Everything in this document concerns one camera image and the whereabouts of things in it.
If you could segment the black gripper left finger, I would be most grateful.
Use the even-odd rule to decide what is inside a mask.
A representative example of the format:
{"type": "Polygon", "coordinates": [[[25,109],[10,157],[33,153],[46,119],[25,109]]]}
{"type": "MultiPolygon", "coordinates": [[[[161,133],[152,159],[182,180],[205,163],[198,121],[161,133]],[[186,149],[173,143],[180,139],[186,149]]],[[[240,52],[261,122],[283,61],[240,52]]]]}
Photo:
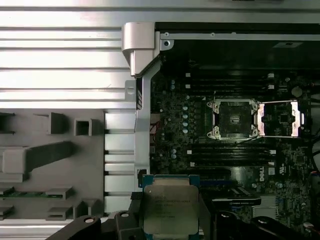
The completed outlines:
{"type": "Polygon", "coordinates": [[[142,192],[132,192],[128,210],[117,212],[106,221],[97,216],[76,218],[51,235],[51,240],[143,240],[144,232],[139,224],[142,192]]]}

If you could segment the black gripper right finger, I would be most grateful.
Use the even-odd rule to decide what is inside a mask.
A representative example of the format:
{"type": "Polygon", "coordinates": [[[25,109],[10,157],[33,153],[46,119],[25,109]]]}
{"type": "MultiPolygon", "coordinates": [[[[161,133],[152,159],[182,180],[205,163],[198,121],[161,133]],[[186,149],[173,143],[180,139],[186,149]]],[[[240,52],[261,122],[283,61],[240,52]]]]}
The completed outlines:
{"type": "Polygon", "coordinates": [[[235,213],[218,210],[213,203],[199,198],[199,227],[202,240],[306,240],[307,237],[267,216],[246,223],[235,213]]]}

